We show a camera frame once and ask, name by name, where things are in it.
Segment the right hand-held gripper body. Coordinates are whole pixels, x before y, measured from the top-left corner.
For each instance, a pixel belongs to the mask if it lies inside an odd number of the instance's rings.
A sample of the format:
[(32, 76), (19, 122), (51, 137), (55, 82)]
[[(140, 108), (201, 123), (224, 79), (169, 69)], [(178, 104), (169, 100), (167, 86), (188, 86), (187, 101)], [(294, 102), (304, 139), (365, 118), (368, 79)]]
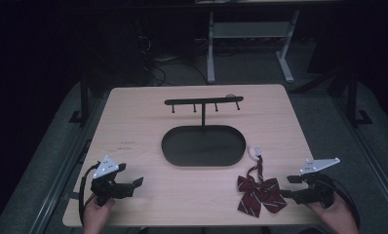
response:
[(338, 158), (333, 159), (307, 159), (303, 167), (299, 170), (298, 182), (305, 182), (308, 187), (293, 192), (293, 199), (297, 204), (317, 203), (322, 208), (330, 207), (333, 202), (335, 185), (328, 175), (321, 173), (321, 170), (338, 164)]

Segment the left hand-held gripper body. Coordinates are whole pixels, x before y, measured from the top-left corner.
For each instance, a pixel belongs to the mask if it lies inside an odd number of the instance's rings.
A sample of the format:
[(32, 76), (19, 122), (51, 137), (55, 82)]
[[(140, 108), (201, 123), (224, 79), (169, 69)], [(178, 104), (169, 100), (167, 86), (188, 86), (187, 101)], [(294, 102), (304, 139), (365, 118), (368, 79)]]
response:
[(132, 183), (117, 183), (115, 181), (118, 165), (109, 156), (105, 156), (93, 174), (91, 190), (97, 196), (97, 204), (103, 206), (109, 199), (123, 199), (132, 197), (134, 188)]

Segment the dark red striped bow tie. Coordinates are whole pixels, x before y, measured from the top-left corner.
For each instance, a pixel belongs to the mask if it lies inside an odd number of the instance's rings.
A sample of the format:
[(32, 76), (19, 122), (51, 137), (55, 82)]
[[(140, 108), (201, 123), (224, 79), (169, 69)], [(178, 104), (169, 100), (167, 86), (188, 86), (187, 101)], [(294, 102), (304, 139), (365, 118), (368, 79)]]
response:
[(262, 149), (256, 146), (248, 147), (249, 155), (255, 160), (255, 165), (249, 168), (245, 176), (237, 178), (237, 190), (243, 193), (238, 210), (246, 215), (259, 217), (261, 208), (276, 214), (288, 204), (280, 194), (278, 179), (263, 178)]

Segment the black hook rack with tray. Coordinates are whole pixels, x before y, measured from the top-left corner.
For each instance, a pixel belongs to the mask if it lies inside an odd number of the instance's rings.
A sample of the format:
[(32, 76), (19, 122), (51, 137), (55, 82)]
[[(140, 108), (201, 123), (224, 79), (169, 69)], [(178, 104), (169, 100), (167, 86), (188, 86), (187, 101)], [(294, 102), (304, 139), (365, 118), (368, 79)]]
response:
[(228, 167), (235, 165), (246, 150), (244, 135), (227, 125), (207, 125), (206, 106), (213, 104), (215, 111), (221, 103), (233, 102), (240, 109), (243, 97), (208, 97), (166, 99), (165, 105), (192, 105), (196, 112), (201, 106), (201, 124), (197, 126), (178, 126), (170, 129), (162, 138), (161, 148), (165, 159), (178, 167)]

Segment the person's left hand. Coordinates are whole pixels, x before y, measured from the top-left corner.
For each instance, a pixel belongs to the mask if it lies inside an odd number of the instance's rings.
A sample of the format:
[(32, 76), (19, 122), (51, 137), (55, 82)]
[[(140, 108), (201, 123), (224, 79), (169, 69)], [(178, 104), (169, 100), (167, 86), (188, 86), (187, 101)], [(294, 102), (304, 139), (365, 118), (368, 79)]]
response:
[(97, 198), (93, 197), (84, 210), (83, 234), (101, 234), (114, 205), (115, 201), (109, 199), (103, 206), (99, 206)]

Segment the person's right hand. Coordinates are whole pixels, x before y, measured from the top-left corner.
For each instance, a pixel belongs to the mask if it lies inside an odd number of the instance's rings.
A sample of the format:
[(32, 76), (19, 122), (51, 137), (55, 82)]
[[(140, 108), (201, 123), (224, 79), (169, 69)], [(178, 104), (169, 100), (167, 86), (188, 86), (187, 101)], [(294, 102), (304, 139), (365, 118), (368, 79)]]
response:
[(333, 194), (333, 204), (324, 209), (319, 203), (306, 204), (334, 234), (359, 234), (355, 219), (345, 201)]

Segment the black metal stand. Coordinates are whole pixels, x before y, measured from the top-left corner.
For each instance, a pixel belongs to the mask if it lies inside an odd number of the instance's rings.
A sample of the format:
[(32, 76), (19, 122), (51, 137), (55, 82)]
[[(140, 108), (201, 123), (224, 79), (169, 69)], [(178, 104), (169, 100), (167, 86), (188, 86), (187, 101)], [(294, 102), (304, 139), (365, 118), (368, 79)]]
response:
[(72, 113), (69, 122), (79, 123), (80, 126), (84, 126), (89, 118), (89, 91), (88, 91), (88, 71), (85, 66), (81, 68), (80, 76), (80, 110), (76, 110)]
[(369, 125), (372, 123), (368, 114), (364, 110), (357, 109), (358, 81), (354, 71), (350, 73), (347, 91), (346, 114), (350, 124), (357, 128), (359, 125)]

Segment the grey metal rail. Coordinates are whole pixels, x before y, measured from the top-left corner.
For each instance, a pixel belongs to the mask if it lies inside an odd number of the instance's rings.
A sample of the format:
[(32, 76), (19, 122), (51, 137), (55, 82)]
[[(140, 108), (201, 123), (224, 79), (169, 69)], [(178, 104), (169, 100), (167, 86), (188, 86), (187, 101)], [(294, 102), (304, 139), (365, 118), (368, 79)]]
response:
[(92, 97), (89, 103), (89, 117), (84, 123), (71, 122), (74, 113), (81, 107), (77, 98), (67, 98), (49, 130), (41, 141), (29, 169), (34, 178), (34, 185), (42, 190), (38, 208), (33, 215), (33, 223), (27, 228), (28, 234), (44, 234), (59, 200), (63, 197), (65, 187), (68, 194), (72, 192), (78, 178), (76, 167), (81, 152), (93, 137), (97, 121), (105, 100)]
[(342, 118), (343, 122), (345, 123), (346, 127), (348, 128), (350, 134), (352, 135), (352, 138), (356, 141), (356, 143), (360, 147), (371, 169), (372, 176), (376, 180), (376, 183), (379, 189), (381, 190), (383, 196), (385, 197), (388, 203), (388, 176), (387, 174), (385, 174), (385, 172), (383, 171), (383, 168), (378, 163), (376, 159), (376, 154), (372, 151), (365, 137), (361, 133), (361, 130), (359, 129), (359, 124), (354, 124), (349, 119), (348, 114), (346, 113), (346, 107), (344, 103), (338, 98), (334, 98), (334, 97), (331, 100), (333, 105), (337, 109), (337, 112), (339, 113), (340, 117)]

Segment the white metal table frame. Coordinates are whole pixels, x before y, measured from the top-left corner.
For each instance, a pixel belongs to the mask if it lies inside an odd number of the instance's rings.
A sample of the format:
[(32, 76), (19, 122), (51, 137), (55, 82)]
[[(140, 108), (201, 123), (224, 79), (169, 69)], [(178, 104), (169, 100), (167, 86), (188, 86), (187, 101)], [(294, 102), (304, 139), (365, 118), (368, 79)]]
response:
[(213, 42), (215, 39), (238, 38), (283, 38), (281, 50), (276, 52), (276, 58), (287, 83), (293, 83), (286, 56), (297, 24), (300, 11), (294, 10), (289, 21), (259, 21), (259, 22), (218, 22), (210, 12), (208, 52), (207, 52), (207, 82), (215, 82)]

